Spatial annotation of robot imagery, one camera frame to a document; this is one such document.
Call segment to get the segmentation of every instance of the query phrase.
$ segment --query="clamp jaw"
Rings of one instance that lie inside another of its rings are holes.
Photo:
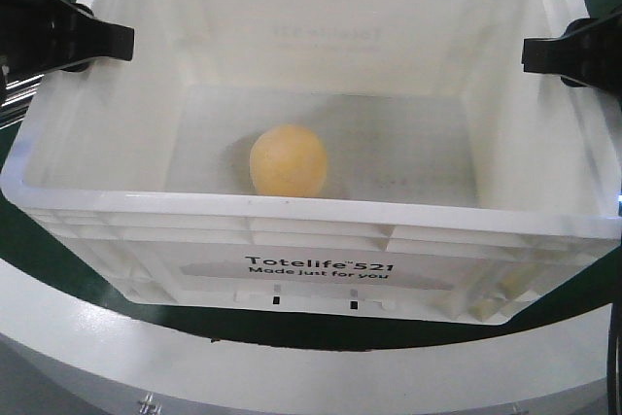
[[[568,86],[622,99],[622,10],[577,19],[557,39],[526,39],[523,65],[526,72],[559,75]]]
[[[129,61],[133,50],[133,29],[100,21],[88,7],[69,0],[0,0],[0,128],[16,84],[55,70],[81,72],[98,57]]]

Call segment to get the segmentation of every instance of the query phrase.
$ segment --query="gray surface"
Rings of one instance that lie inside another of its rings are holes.
[[[0,414],[107,415],[54,384],[0,336]]]

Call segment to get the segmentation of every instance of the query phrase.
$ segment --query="green background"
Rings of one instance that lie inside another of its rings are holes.
[[[586,0],[593,17],[622,0]],[[0,132],[0,164],[17,125]],[[212,339],[266,345],[368,350],[441,345],[512,333],[581,314],[610,302],[620,249],[600,259],[563,287],[501,326],[470,326],[303,313],[138,305],[127,301],[81,260],[0,196],[0,258],[90,303],[123,315]]]

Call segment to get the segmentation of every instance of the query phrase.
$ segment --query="metal screw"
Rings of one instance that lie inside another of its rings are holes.
[[[154,393],[147,393],[144,399],[139,400],[138,415],[160,415],[162,406],[154,402]]]

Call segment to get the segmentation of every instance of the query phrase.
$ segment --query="yellow ball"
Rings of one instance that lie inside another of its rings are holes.
[[[257,194],[311,197],[322,189],[328,157],[313,131],[285,124],[259,137],[251,149],[250,165]]]

